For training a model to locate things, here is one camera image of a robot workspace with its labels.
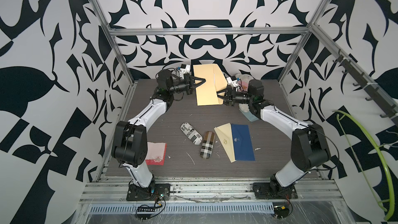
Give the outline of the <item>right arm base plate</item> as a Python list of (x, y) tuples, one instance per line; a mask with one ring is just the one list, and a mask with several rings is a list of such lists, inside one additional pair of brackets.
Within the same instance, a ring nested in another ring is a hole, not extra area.
[(269, 183), (254, 183), (253, 192), (256, 199), (274, 200), (274, 199), (297, 199), (297, 193), (294, 185), (289, 187), (279, 186), (277, 181)]

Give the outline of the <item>dark blue envelope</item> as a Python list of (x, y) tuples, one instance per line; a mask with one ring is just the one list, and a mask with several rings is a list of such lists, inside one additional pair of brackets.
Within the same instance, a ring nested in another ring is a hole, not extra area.
[(255, 161), (249, 127), (231, 124), (235, 160)]

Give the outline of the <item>light blue envelope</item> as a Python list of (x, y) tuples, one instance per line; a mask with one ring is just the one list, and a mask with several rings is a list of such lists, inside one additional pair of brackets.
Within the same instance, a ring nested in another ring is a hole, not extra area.
[(251, 112), (244, 112), (241, 111), (241, 113), (250, 121), (254, 122), (257, 121), (259, 118), (257, 118), (255, 115), (253, 115)]

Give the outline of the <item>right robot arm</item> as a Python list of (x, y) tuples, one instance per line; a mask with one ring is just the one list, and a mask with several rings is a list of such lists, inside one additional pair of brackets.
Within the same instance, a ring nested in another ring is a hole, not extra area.
[(217, 97), (225, 105), (247, 104), (251, 114), (270, 123), (291, 140), (291, 159), (271, 177), (269, 190), (273, 194), (290, 189), (299, 179), (311, 170), (328, 162), (331, 158), (328, 141), (323, 128), (294, 119), (279, 110), (265, 98), (261, 81), (252, 79), (248, 90), (238, 92), (227, 86), (217, 92)]

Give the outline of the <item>tan envelope gold emblem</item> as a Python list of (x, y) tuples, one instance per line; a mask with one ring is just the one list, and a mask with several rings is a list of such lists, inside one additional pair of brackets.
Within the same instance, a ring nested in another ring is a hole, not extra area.
[(201, 64), (193, 66), (194, 76), (205, 79), (205, 83), (196, 88), (197, 105), (222, 105), (223, 99), (218, 98), (218, 91), (224, 90), (228, 83), (217, 64)]

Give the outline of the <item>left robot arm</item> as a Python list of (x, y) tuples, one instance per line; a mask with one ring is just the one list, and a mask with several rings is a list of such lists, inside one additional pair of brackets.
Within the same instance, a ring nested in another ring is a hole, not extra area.
[(189, 72), (177, 79), (170, 70), (164, 69), (158, 73), (158, 85), (149, 104), (131, 120), (117, 123), (111, 156), (119, 162), (119, 167), (127, 169), (132, 178), (133, 188), (151, 194), (155, 191), (155, 179), (146, 163), (147, 132), (150, 127), (170, 109), (176, 101), (175, 94), (190, 95), (205, 82), (206, 79), (195, 77)]

